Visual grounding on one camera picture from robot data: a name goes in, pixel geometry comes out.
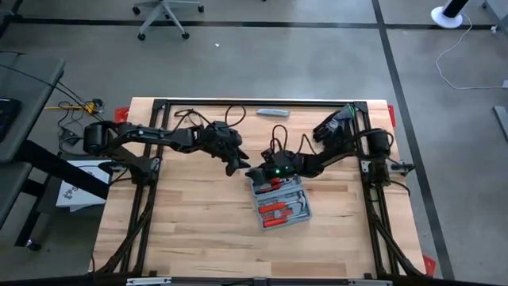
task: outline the screwdriver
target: screwdriver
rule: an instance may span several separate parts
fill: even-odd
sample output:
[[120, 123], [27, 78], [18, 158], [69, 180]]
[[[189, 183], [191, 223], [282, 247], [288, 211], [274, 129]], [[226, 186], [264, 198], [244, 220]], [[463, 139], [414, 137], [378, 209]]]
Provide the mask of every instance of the screwdriver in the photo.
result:
[[284, 223], [287, 223], [289, 222], [291, 219], [295, 219], [295, 218], [302, 218], [302, 217], [305, 217], [309, 214], [307, 213], [304, 213], [304, 214], [298, 214], [298, 215], [294, 215], [294, 216], [291, 216], [289, 218], [277, 218], [277, 219], [272, 219], [270, 221], [266, 221], [266, 222], [263, 222], [263, 227], [272, 227], [272, 226], [278, 226], [279, 224], [284, 224]]

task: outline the red-handled pliers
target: red-handled pliers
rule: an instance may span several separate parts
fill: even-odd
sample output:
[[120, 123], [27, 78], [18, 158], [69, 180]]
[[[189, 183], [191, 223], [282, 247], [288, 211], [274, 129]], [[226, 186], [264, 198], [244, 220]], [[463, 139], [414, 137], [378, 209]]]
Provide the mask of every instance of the red-handled pliers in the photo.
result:
[[280, 179], [280, 178], [274, 178], [271, 179], [268, 183], [270, 184], [270, 187], [262, 188], [259, 191], [256, 191], [256, 195], [264, 194], [269, 191], [275, 191], [279, 190], [280, 187], [282, 187], [285, 184], [288, 184], [291, 181], [291, 179]]

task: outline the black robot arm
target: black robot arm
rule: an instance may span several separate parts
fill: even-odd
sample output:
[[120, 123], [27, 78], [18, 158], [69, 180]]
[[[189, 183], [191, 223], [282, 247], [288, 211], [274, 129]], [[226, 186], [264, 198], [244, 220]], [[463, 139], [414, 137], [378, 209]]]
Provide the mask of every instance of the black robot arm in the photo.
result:
[[[168, 146], [176, 152], [192, 153], [203, 151], [226, 162], [225, 173], [231, 176], [238, 168], [250, 167], [242, 159], [248, 159], [241, 149], [240, 134], [225, 122], [174, 130], [135, 126], [129, 122], [97, 122], [85, 128], [83, 150], [98, 157], [109, 157], [127, 167], [133, 183], [149, 184], [152, 174], [160, 165], [160, 158], [137, 157], [122, 147], [128, 142], [149, 143]], [[110, 166], [100, 166], [110, 171]]]
[[[264, 163], [256, 168], [251, 168], [246, 176], [250, 177], [254, 184], [265, 184], [271, 179], [298, 175], [306, 178], [314, 178], [331, 164], [345, 157], [357, 156], [365, 160], [385, 160], [390, 156], [389, 133], [383, 129], [370, 129], [362, 131], [354, 136], [341, 134], [329, 141], [322, 152], [317, 154], [293, 153], [288, 150], [267, 149], [261, 153]], [[367, 138], [368, 155], [359, 151], [358, 140]]]

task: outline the desk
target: desk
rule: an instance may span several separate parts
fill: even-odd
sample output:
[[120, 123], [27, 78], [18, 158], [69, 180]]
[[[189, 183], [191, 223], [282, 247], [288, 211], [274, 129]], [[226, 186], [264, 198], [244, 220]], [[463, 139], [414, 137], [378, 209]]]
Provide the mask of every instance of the desk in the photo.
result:
[[[0, 53], [0, 64], [35, 76], [53, 86], [58, 83], [64, 73], [64, 61], [60, 59], [3, 52]], [[0, 97], [17, 99], [21, 102], [19, 115], [14, 120], [6, 137], [0, 142], [0, 182], [2, 182], [0, 187], [0, 228], [2, 228], [20, 191], [37, 197], [17, 238], [15, 245], [18, 246], [26, 245], [29, 239], [39, 215], [37, 204], [44, 193], [42, 184], [27, 180], [32, 167], [103, 198], [106, 197], [109, 188], [108, 184], [95, 179], [27, 139], [53, 89], [54, 87], [27, 75], [0, 67]]]
[[[0, 53], [0, 64], [56, 85], [64, 73], [64, 61], [13, 53]], [[30, 163], [34, 168], [54, 175], [99, 197], [105, 198], [108, 185], [74, 168], [37, 143], [27, 140], [54, 87], [27, 75], [0, 67], [0, 97], [21, 102], [19, 115], [0, 142], [0, 164], [13, 160]]]
[[[148, 125], [152, 103], [150, 98], [134, 98], [129, 121]], [[224, 119], [225, 106], [192, 107], [210, 121]], [[183, 108], [187, 106], [171, 106], [170, 128], [178, 121], [174, 112]], [[241, 148], [253, 166], [262, 161], [260, 152], [268, 147], [273, 125], [281, 123], [287, 127], [287, 148], [296, 150], [301, 134], [310, 134], [335, 111], [325, 107], [284, 107], [291, 111], [285, 120], [257, 116], [254, 106], [246, 109], [245, 120], [234, 128], [243, 137]], [[368, 109], [372, 127], [393, 133], [385, 101], [368, 101]], [[233, 108], [229, 120], [235, 122], [241, 112], [240, 108]], [[143, 153], [142, 144], [126, 146], [137, 155]], [[310, 152], [308, 147], [302, 151]], [[396, 142], [392, 153], [397, 159]], [[164, 150], [145, 274], [156, 270], [158, 276], [173, 277], [344, 278], [375, 273], [356, 158], [339, 161], [319, 177], [303, 181], [314, 213], [310, 221], [266, 232], [256, 220], [244, 172], [228, 177], [225, 164], [210, 155]], [[402, 177], [392, 179], [403, 182]], [[134, 190], [130, 182], [120, 182], [110, 189], [94, 247], [98, 267], [106, 263], [125, 237]], [[385, 188], [385, 195], [394, 239], [413, 264], [424, 271], [407, 193], [392, 185]], [[131, 267], [137, 255], [136, 244], [133, 249]], [[387, 258], [383, 261], [389, 269]]]

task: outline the white cable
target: white cable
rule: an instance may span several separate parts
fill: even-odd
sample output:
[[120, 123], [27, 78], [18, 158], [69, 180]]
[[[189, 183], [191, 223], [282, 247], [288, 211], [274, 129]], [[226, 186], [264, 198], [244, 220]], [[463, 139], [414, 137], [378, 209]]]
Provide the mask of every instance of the white cable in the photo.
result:
[[468, 29], [465, 33], [463, 33], [463, 34], [462, 34], [462, 36], [460, 36], [459, 41], [457, 41], [457, 43], [456, 43], [456, 44], [454, 44], [451, 48], [447, 49], [446, 51], [442, 52], [442, 53], [441, 53], [441, 54], [437, 57], [437, 60], [436, 60], [436, 68], [437, 68], [437, 70], [439, 71], [439, 75], [441, 76], [441, 78], [442, 78], [442, 79], [444, 79], [444, 81], [445, 81], [446, 83], [448, 83], [448, 84], [450, 85], [450, 87], [453, 87], [453, 88], [455, 88], [456, 90], [471, 90], [471, 89], [494, 89], [494, 88], [503, 88], [503, 87], [456, 87], [456, 86], [454, 86], [452, 83], [450, 83], [450, 81], [449, 81], [449, 80], [447, 80], [447, 79], [445, 78], [445, 76], [443, 75], [443, 72], [441, 71], [441, 68], [439, 68], [439, 63], [438, 63], [438, 62], [439, 62], [439, 59], [440, 59], [440, 58], [441, 58], [441, 57], [442, 57], [445, 53], [450, 52], [450, 51], [451, 51], [451, 50], [453, 50], [453, 49], [454, 49], [457, 45], [459, 45], [459, 44], [460, 44], [460, 42], [462, 41], [462, 38], [463, 38], [464, 36], [466, 36], [466, 34], [467, 34], [469, 31], [471, 31], [471, 29], [473, 28], [473, 23], [471, 22], [471, 19], [469, 19], [469, 17], [468, 17], [466, 14], [463, 14], [463, 15], [464, 15], [464, 16], [467, 18], [467, 20], [469, 21], [469, 29]]

